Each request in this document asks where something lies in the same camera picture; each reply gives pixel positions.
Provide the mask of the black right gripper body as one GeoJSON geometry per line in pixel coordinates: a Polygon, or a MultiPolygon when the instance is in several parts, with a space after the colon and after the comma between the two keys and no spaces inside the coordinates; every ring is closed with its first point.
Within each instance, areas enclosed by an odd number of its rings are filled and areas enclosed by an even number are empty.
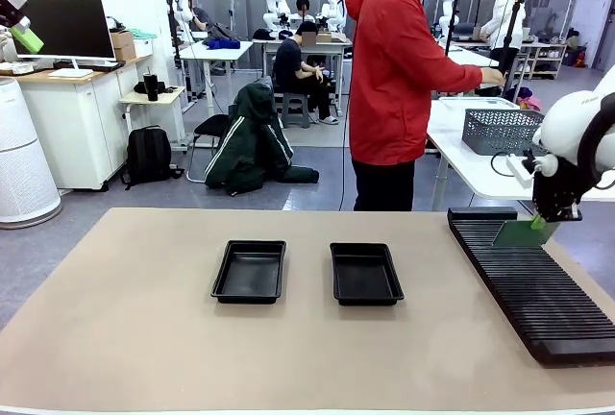
{"type": "Polygon", "coordinates": [[[534,161],[532,201],[547,223],[582,220],[578,168],[567,159],[541,157],[534,161]]]}

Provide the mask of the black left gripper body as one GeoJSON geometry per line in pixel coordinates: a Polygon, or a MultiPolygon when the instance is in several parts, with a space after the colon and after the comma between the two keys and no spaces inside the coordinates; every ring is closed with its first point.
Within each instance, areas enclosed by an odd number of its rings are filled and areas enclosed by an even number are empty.
{"type": "Polygon", "coordinates": [[[1,25],[14,27],[25,17],[27,0],[0,0],[1,25]]]}

